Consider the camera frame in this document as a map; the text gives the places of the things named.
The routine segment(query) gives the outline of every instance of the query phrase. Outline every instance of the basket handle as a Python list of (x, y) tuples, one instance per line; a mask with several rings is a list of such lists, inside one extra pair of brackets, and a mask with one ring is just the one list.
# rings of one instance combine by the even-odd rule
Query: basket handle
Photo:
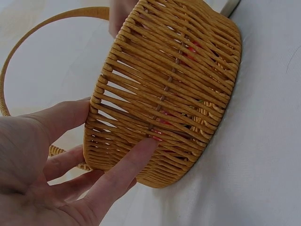
[[(16, 50), (20, 47), (20, 45), (34, 32), (36, 32), (38, 29), (41, 27), (54, 22), (58, 21), (61, 19), (65, 18), (70, 18), (70, 17), (79, 17), (79, 16), (84, 16), (84, 17), (95, 17), (99, 19), (104, 19), (104, 20), (109, 20), (109, 8), (108, 7), (87, 7), (87, 8), (78, 8), (74, 10), (70, 10), (61, 14), (58, 14), (56, 16), (53, 16), (42, 23), (38, 24), (34, 28), (32, 28), (26, 35), (24, 35), (18, 42), (17, 44), (13, 47), (13, 49), (10, 51), (7, 59), (4, 62), (3, 68), (0, 72), (0, 110), (3, 116), (11, 116), (9, 113), (9, 110), (7, 108), (5, 98), (4, 98), (4, 79), (5, 79), (5, 74), (8, 68), (8, 64), (10, 62), (10, 59), (16, 52)], [(64, 152), (63, 149), (55, 147), (55, 146), (50, 146), (49, 147), (49, 156), (57, 155)], [(90, 170), (90, 168), (86, 164), (80, 164), (80, 168), (85, 169), (85, 170)]]

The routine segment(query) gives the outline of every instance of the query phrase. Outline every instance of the wicker basket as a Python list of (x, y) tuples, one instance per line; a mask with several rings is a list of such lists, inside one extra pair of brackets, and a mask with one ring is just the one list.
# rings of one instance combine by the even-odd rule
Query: wicker basket
[[(88, 9), (94, 17), (108, 18), (99, 13), (104, 8), (78, 9), (73, 16)], [(222, 119), (240, 54), (235, 24), (202, 0), (139, 0), (96, 83), (85, 124), (88, 166), (81, 167), (107, 171), (137, 142), (152, 137), (160, 145), (137, 180), (155, 188), (179, 180), (202, 154)], [(8, 61), (1, 73), (2, 88)], [(9, 115), (5, 104), (1, 110)], [(62, 151), (51, 147), (50, 155)]]

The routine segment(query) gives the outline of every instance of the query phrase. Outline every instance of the white fabric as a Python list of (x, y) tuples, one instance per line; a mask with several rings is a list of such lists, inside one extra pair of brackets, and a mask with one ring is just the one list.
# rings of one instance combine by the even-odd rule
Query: white fabric
[[(56, 14), (58, 5), (60, 11), (77, 8), (84, 0), (65, 2), (44, 0), (45, 5), (40, 5), (44, 13), (32, 14), (27, 21)], [(300, 224), (300, 9), (299, 0), (241, 0), (232, 15), (243, 40), (240, 72), (211, 143), (179, 182), (165, 189), (135, 186), (115, 203), (102, 225)], [(105, 22), (75, 18), (33, 35), (8, 70), (5, 91), (12, 112), (31, 112), (90, 95), (112, 42), (106, 30)], [(9, 34), (15, 42), (20, 37)], [(3, 44), (1, 35), (4, 60), (14, 42)], [(73, 146), (81, 136), (81, 130), (72, 131), (59, 144)]]

